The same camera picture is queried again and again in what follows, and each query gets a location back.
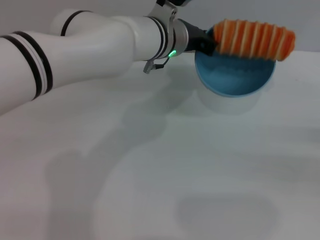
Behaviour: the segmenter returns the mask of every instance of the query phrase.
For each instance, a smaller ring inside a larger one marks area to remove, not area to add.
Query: white background
[[[0,238],[318,240],[319,62],[294,52],[224,98],[189,53],[1,116]]]
[[[1,0],[0,34],[46,32],[62,9],[91,10],[106,16],[147,15],[156,0]],[[201,28],[228,19],[266,21],[295,30],[298,50],[320,51],[319,0],[192,0],[179,17]]]

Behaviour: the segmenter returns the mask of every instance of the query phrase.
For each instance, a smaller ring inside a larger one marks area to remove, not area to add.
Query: white table surface
[[[0,117],[0,239],[320,238],[320,53],[236,99],[142,68]]]

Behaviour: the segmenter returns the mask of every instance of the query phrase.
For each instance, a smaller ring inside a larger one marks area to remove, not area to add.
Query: metal clamp
[[[157,59],[165,58],[169,55],[171,48],[166,46],[172,46],[174,43],[174,19],[178,9],[168,0],[157,1],[154,8],[148,15],[157,19],[163,26],[167,33],[167,40],[163,51],[157,56]],[[153,69],[155,59],[150,59],[146,62],[143,72],[148,74]]]

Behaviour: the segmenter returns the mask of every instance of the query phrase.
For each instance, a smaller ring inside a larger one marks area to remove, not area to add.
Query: cable
[[[164,63],[162,64],[154,64],[152,69],[163,69],[165,67],[165,65],[167,64],[167,62],[169,61],[170,57],[168,57]]]

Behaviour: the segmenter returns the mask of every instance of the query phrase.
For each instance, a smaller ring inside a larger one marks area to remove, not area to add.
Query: blue bowl
[[[230,98],[257,92],[271,79],[276,63],[246,59],[217,52],[207,56],[195,53],[195,68],[202,83],[212,92]]]

